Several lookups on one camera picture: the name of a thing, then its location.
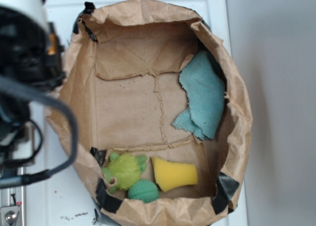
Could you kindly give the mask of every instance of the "blue cloth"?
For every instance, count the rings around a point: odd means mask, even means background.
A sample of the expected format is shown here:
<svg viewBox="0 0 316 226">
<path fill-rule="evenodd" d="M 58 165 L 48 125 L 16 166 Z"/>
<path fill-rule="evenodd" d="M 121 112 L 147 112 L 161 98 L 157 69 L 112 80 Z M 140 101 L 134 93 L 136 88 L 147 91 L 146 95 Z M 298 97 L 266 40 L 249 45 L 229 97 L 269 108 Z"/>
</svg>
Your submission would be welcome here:
<svg viewBox="0 0 316 226">
<path fill-rule="evenodd" d="M 187 92 L 189 107 L 172 125 L 201 140 L 214 139 L 225 105 L 225 84 L 214 72 L 208 51 L 198 52 L 181 71 L 179 81 Z"/>
</svg>

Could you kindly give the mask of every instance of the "green spiky ball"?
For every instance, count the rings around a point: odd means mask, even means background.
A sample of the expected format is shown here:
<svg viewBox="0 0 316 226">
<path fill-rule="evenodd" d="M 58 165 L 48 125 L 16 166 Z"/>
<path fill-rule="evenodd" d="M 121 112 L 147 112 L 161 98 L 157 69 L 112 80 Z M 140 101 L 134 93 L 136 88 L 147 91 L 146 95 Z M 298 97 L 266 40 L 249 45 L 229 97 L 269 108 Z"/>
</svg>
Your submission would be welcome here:
<svg viewBox="0 0 316 226">
<path fill-rule="evenodd" d="M 128 190 L 128 198 L 150 203 L 159 198 L 158 188 L 149 180 L 139 180 Z"/>
</svg>

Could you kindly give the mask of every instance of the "paper bag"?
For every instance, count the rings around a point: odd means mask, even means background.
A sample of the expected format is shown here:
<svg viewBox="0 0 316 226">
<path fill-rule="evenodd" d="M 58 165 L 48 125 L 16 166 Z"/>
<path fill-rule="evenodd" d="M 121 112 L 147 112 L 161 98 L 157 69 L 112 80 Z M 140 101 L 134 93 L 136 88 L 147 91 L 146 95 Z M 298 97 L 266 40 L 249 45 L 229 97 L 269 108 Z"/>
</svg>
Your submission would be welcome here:
<svg viewBox="0 0 316 226">
<path fill-rule="evenodd" d="M 227 216 L 237 207 L 252 114 L 245 84 L 222 41 L 184 7 L 154 0 L 99 9 L 85 5 L 63 57 L 68 77 L 58 95 L 78 119 L 74 167 L 101 212 L 133 226 L 205 226 Z M 204 142 L 171 125 L 188 106 L 179 73 L 201 49 L 214 56 L 226 83 L 221 123 L 215 139 Z M 52 110 L 47 120 L 69 153 L 66 119 Z M 155 156 L 195 164 L 199 182 L 160 192 L 147 204 L 122 191 L 109 194 L 100 165 L 111 151 L 145 154 L 142 179 L 154 181 L 149 157 Z"/>
</svg>

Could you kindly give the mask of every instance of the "white surface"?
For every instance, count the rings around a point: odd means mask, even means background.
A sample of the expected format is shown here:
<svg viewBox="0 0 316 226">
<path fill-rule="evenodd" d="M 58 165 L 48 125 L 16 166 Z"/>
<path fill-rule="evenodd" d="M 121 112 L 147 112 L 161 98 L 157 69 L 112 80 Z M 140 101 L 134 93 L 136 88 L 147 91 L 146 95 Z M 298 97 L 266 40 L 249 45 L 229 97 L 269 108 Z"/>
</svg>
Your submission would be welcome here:
<svg viewBox="0 0 316 226">
<path fill-rule="evenodd" d="M 92 1 L 96 7 L 123 0 L 47 0 L 47 14 L 55 23 L 56 32 L 61 42 L 67 45 L 70 40 L 73 23 L 84 9 L 84 2 Z M 230 52 L 230 41 L 225 0 L 162 0 L 196 10 L 204 17 L 212 31 L 224 40 Z M 34 119 L 41 122 L 44 130 L 45 146 L 36 159 L 36 165 L 28 168 L 35 172 L 51 168 L 65 160 L 58 138 L 49 125 L 44 123 L 43 110 L 33 106 Z M 85 190 L 73 167 L 53 176 L 51 179 L 27 187 L 27 225 L 28 226 L 88 226 L 92 225 L 96 208 L 89 193 Z M 228 218 L 214 224 L 215 226 L 247 226 L 246 204 L 242 191 L 238 208 Z"/>
<path fill-rule="evenodd" d="M 29 158 L 32 156 L 35 149 L 33 143 L 35 128 L 31 123 L 26 123 L 25 126 L 28 129 L 28 136 L 23 141 L 19 142 L 19 144 L 17 144 L 16 150 L 12 155 L 13 159 Z"/>
<path fill-rule="evenodd" d="M 227 0 L 248 87 L 250 226 L 316 225 L 316 0 Z"/>
</svg>

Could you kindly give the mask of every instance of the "black cable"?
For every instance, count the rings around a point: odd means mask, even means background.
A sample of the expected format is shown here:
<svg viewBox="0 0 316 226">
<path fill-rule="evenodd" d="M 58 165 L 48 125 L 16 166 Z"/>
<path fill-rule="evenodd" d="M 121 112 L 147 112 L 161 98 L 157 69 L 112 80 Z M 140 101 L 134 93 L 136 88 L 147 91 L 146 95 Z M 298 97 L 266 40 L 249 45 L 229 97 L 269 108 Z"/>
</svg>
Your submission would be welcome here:
<svg viewBox="0 0 316 226">
<path fill-rule="evenodd" d="M 37 125 L 36 122 L 34 122 L 33 120 L 29 120 L 29 122 L 35 127 L 35 129 L 37 130 L 38 134 L 39 134 L 39 143 L 38 143 L 38 147 L 35 149 L 35 151 L 33 152 L 33 154 L 28 157 L 28 158 L 23 158 L 23 159 L 12 159 L 12 160 L 7 160 L 5 161 L 5 163 L 3 164 L 4 166 L 16 166 L 16 165 L 22 165 L 25 163 L 30 162 L 33 158 L 35 158 L 35 156 L 39 153 L 42 145 L 43 145 L 43 134 L 39 128 L 39 126 Z"/>
<path fill-rule="evenodd" d="M 11 194 L 11 196 L 13 198 L 14 205 L 16 205 L 15 193 Z"/>
<path fill-rule="evenodd" d="M 73 114 L 73 112 L 67 107 L 66 104 L 63 102 L 53 99 L 49 96 L 44 95 L 43 93 L 39 92 L 38 90 L 26 86 L 24 84 L 20 84 L 15 82 L 9 78 L 5 78 L 0 75 L 0 92 L 15 97 L 18 99 L 22 99 L 25 101 L 36 101 L 46 106 L 50 106 L 58 111 L 60 111 L 68 120 L 71 130 L 71 154 L 69 158 L 62 164 L 58 165 L 57 167 L 46 170 L 45 175 L 50 177 L 55 173 L 62 171 L 63 169 L 70 166 L 77 156 L 77 143 L 78 143 L 78 126 L 77 120 Z"/>
</svg>

